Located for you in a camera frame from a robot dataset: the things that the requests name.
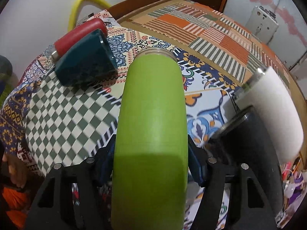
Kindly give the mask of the green bottle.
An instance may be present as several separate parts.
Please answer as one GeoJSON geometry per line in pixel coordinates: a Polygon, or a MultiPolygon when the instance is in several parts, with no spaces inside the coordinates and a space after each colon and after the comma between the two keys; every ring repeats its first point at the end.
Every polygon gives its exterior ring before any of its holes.
{"type": "Polygon", "coordinates": [[[188,178],[186,106],[173,53],[151,47],[130,64],[116,131],[111,226],[181,229],[188,178]]]}

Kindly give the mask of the dark teal cup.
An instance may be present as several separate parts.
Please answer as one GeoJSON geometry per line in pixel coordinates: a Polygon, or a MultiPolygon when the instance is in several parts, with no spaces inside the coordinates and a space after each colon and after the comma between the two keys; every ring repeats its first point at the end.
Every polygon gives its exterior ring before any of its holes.
{"type": "Polygon", "coordinates": [[[118,70],[110,45],[100,29],[75,43],[55,64],[63,86],[90,83],[118,70]]]}

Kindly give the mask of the black bottle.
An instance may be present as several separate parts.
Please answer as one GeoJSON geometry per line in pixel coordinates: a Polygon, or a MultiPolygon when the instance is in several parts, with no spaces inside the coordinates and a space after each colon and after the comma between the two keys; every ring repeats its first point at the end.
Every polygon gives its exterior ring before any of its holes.
{"type": "Polygon", "coordinates": [[[277,216],[283,209],[281,169],[270,135],[253,106],[239,111],[208,140],[227,164],[246,163],[256,175],[277,216]]]}

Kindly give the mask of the patchwork patterned cloth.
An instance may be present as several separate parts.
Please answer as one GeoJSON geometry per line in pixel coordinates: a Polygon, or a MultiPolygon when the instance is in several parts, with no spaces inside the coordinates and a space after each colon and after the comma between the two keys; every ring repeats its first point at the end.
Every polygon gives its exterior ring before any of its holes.
{"type": "Polygon", "coordinates": [[[39,176],[62,161],[78,164],[106,145],[115,132],[127,71],[138,52],[148,47],[171,51],[182,70],[188,131],[201,146],[226,120],[222,102],[238,85],[214,68],[225,61],[237,75],[246,70],[206,39],[195,38],[189,52],[154,36],[117,25],[108,27],[108,42],[118,73],[90,85],[72,89],[60,84],[53,63],[45,54],[34,60],[21,85],[7,97],[1,109],[1,142],[39,176]]]}

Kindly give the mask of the white bottle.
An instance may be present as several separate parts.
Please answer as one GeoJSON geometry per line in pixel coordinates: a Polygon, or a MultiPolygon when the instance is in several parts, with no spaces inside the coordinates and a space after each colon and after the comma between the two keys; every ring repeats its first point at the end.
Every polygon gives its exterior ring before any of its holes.
{"type": "Polygon", "coordinates": [[[299,154],[304,140],[299,114],[288,90],[272,67],[258,67],[234,96],[241,110],[250,105],[256,109],[281,165],[299,154]]]}

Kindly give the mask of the striped patchwork bed mat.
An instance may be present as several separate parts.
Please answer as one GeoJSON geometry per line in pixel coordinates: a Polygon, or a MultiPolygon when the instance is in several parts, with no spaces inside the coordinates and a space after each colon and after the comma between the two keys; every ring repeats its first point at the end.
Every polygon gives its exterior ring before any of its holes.
{"type": "Polygon", "coordinates": [[[279,57],[233,19],[189,0],[162,0],[137,9],[118,22],[168,40],[189,55],[212,64],[241,85],[260,65],[272,67],[297,104],[305,97],[279,57]]]}

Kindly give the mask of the red thermos bottle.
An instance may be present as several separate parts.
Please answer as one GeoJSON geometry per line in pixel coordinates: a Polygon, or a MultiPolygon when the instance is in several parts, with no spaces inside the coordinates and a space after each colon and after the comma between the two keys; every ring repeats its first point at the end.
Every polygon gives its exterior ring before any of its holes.
{"type": "Polygon", "coordinates": [[[107,37],[106,24],[99,18],[86,21],[69,31],[66,35],[54,42],[50,54],[52,60],[57,62],[75,43],[96,29],[102,30],[104,36],[107,37]]]}

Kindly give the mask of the frosted wardrobe with hearts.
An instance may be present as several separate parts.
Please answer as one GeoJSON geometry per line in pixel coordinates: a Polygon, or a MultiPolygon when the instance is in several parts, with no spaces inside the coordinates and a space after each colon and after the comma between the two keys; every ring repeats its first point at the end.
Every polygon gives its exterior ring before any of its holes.
{"type": "Polygon", "coordinates": [[[306,22],[292,0],[227,0],[224,14],[291,67],[306,52],[306,22]]]}

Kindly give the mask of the yellow foam tube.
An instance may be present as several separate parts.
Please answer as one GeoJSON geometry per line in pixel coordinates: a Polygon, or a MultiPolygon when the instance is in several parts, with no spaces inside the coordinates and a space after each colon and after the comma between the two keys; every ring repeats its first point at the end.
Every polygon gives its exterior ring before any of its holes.
{"type": "Polygon", "coordinates": [[[86,6],[109,9],[111,4],[106,0],[74,0],[68,20],[68,32],[75,28],[79,15],[86,6]]]}

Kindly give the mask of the wooden bed frame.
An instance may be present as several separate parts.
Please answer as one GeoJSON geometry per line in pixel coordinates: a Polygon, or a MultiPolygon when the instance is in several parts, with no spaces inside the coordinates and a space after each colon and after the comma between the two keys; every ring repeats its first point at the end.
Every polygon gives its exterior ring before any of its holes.
{"type": "Polygon", "coordinates": [[[110,14],[116,19],[120,19],[123,16],[143,8],[145,6],[157,3],[162,0],[125,0],[107,9],[110,14]]]}

